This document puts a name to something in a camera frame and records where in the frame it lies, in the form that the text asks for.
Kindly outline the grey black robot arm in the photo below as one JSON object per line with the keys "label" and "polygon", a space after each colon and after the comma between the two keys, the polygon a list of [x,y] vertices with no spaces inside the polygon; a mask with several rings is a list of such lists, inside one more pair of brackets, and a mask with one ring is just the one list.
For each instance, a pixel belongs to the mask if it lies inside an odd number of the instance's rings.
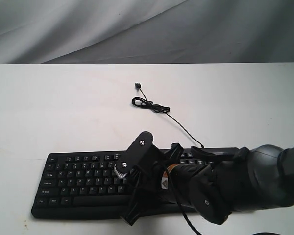
{"label": "grey black robot arm", "polygon": [[294,205],[294,147],[267,144],[215,154],[193,146],[190,152],[205,164],[181,163],[180,144],[162,151],[150,132],[142,132],[114,165],[116,176],[133,190],[122,219],[133,224],[159,200],[177,204],[182,213],[194,209],[217,225],[232,212]]}

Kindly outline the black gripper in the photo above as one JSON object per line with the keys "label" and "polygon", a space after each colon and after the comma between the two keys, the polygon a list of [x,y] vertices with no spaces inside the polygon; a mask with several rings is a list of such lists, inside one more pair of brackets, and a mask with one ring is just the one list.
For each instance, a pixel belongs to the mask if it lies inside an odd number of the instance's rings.
{"label": "black gripper", "polygon": [[131,194],[126,210],[120,215],[128,225],[132,226],[147,210],[150,195],[163,193],[163,174],[169,170],[169,166],[180,164],[183,152],[183,147],[178,143],[163,152],[153,144],[153,135],[144,131],[116,160],[114,172],[118,178],[127,179]]}

